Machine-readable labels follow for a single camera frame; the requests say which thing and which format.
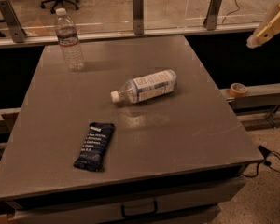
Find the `blue labelled plastic bottle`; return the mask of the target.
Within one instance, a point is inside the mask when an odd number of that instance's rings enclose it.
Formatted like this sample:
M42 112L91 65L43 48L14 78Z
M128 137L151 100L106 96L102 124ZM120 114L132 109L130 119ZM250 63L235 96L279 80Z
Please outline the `blue labelled plastic bottle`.
M113 103L137 104L167 93L177 86L177 75L173 70L127 80L121 88L110 93Z

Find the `clear plastic water bottle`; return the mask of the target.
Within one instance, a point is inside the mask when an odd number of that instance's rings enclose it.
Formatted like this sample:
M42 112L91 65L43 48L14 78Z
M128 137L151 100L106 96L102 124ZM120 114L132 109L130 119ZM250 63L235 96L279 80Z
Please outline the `clear plastic water bottle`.
M56 10L55 33L65 65L70 71L82 71L85 67L83 52L77 36L77 28L64 8Z

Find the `roll of tan tape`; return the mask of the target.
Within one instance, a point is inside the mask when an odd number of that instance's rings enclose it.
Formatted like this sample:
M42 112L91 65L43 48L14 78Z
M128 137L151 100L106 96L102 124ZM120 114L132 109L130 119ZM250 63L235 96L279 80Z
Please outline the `roll of tan tape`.
M243 97L247 94L247 87L241 83L232 83L230 87L230 95L232 97Z

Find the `grey table drawer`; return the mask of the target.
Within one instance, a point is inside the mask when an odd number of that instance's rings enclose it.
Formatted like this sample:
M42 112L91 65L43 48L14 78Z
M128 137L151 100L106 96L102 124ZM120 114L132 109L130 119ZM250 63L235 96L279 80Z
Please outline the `grey table drawer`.
M184 186L154 197L93 205L76 210L45 208L18 211L8 224L209 224L220 213L220 204L231 200L245 185L242 177ZM158 202L150 217L125 219L120 206Z

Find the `dark blue snack bar wrapper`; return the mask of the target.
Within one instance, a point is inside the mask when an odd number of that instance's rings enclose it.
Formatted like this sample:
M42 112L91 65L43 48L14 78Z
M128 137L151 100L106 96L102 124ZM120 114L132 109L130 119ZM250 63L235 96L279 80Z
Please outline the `dark blue snack bar wrapper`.
M101 172L114 130L113 123L91 123L74 167L90 172Z

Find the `right metal panel bracket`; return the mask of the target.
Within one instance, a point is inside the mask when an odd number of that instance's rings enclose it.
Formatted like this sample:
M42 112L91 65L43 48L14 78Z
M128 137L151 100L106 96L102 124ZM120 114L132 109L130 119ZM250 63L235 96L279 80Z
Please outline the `right metal panel bracket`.
M206 30L212 31L217 28L217 17L221 8L222 0L210 0L208 11L203 22Z

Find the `metal panel bracket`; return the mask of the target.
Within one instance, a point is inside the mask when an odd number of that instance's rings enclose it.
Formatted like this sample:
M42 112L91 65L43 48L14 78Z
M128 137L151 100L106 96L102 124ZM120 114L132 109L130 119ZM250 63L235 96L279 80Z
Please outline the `metal panel bracket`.
M144 0L133 0L133 31L135 35L144 33Z
M210 0L208 11L203 22L206 30L212 31L217 28L217 17L221 8L222 0Z
M0 12L7 24L11 38L15 43L23 43L27 34L23 30L21 23L9 0L0 0Z

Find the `middle metal panel bracket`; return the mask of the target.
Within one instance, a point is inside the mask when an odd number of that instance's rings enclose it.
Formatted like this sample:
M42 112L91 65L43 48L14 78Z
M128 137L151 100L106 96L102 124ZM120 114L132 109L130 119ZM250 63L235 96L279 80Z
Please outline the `middle metal panel bracket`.
M144 0L133 0L133 31L135 35L144 33Z

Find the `left metal panel bracket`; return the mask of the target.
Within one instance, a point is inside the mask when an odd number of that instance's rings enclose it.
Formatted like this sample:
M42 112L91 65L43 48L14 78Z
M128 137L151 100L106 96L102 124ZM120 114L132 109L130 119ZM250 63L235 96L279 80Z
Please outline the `left metal panel bracket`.
M27 34L23 30L21 23L9 0L0 0L0 12L7 24L11 38L15 43L23 43Z

